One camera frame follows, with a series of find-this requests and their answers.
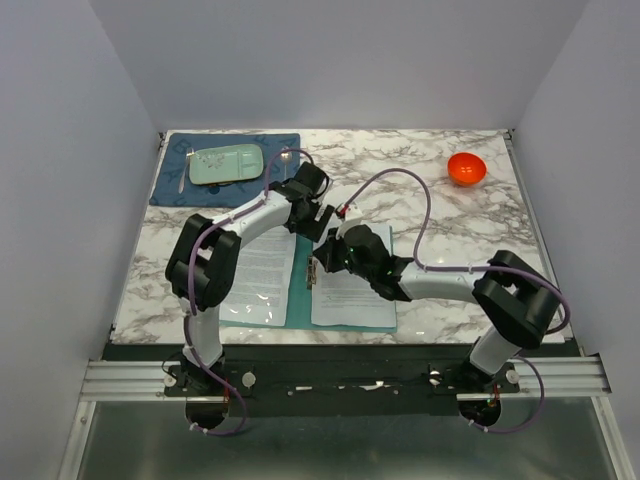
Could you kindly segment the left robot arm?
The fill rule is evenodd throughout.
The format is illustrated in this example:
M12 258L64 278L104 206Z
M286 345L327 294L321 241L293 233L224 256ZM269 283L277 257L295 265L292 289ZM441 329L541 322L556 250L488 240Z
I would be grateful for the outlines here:
M183 355L193 364L187 382L197 393L209 395L221 385L222 372L215 365L223 356L220 305L233 286L241 249L276 227L319 241L334 212L322 205L329 186L322 169L304 163L294 177L269 184L234 210L212 219L194 214L186 220L165 278L184 302Z

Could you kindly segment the white printed paper sheet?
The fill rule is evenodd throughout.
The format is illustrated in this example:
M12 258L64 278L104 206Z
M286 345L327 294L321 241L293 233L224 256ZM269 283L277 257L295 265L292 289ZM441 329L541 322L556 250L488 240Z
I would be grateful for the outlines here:
M232 325L284 326L295 248L296 237L284 227L271 229L243 247L220 319Z

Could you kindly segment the white printed paper stack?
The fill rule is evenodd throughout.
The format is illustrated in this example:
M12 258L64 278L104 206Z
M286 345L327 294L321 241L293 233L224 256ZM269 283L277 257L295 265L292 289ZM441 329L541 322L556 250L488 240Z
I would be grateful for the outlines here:
M314 261L311 323L317 329L382 332L397 330L396 303L381 298L364 279L346 270L327 273Z

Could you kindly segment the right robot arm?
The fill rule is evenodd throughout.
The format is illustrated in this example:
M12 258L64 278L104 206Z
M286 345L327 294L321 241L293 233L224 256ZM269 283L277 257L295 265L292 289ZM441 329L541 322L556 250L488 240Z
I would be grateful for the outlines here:
M313 251L327 273L346 271L387 301L441 299L480 306L491 327L476 341L459 368L462 384L480 392L496 380L521 350L539 348L555 332L551 322L569 307L561 292L520 257L499 250L478 266L423 266L390 253L370 227L337 228Z

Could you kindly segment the teal folder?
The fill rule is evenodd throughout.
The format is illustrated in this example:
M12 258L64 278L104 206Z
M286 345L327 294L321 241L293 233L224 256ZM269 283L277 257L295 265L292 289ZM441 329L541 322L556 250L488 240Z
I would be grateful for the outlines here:
M296 237L296 248L291 281L288 292L288 304L286 310L286 323L280 329L300 330L329 330L317 329L311 323L311 294L312 290L306 288L306 264L307 257L312 255L312 243L299 236ZM232 325L221 323L225 326L249 326L248 324Z

